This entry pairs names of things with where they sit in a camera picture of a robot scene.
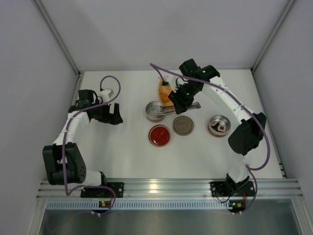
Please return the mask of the metal tongs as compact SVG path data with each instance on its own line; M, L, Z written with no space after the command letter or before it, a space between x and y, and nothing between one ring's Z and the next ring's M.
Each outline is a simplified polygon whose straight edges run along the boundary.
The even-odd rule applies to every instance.
M188 108L176 108L175 106L163 106L163 105L154 105L153 106L155 112L164 112L165 115L171 115L171 114L182 114L187 111L195 110L195 109L200 109L201 105L198 102L192 103L192 105Z

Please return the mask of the sushi roll black white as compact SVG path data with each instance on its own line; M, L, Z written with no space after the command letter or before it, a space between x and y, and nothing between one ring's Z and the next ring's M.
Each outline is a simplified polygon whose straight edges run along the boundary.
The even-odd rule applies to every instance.
M218 120L213 120L213 121L210 122L211 126L215 126L216 124L219 124Z

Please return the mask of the sushi piece with red top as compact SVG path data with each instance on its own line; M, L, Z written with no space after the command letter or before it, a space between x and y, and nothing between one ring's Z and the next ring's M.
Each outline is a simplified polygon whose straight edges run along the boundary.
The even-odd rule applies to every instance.
M219 125L217 130L219 132L226 132L227 131L227 126L226 125Z

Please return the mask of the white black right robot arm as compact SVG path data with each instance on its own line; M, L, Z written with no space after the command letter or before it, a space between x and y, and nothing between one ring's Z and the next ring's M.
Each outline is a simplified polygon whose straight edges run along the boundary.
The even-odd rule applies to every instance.
M201 68L193 59L189 59L180 65L179 70L181 78L186 81L173 86L169 94L176 113L186 112L191 107L195 95L203 92L224 112L233 127L233 132L227 140L233 158L224 184L230 193L234 193L249 180L250 167L246 154L257 148L261 140L269 142L265 133L267 118L262 112L256 114L246 108L212 65Z

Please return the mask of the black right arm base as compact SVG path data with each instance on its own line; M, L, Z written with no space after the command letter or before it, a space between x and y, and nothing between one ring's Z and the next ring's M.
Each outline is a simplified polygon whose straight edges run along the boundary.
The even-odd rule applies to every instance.
M213 181L210 182L211 194L213 197L253 197L255 195L255 188L252 181L243 184L231 184L227 181Z

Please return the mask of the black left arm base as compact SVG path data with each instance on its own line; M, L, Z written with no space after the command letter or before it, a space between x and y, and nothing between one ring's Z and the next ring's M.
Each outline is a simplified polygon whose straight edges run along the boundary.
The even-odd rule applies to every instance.
M108 182L105 186L85 187L81 190L81 198L123 198L124 183Z

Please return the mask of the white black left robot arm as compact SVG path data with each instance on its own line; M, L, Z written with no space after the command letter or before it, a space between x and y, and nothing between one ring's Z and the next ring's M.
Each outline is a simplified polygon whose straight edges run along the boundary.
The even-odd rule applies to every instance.
M43 148L45 170L51 185L65 184L63 166L66 167L67 184L88 186L108 184L102 171L87 169L78 142L91 120L111 125L123 123L118 103L114 104L113 113L110 112L109 101L112 98L114 91L110 88L101 89L98 94L93 90L78 92L78 99L70 107L61 133L53 144Z

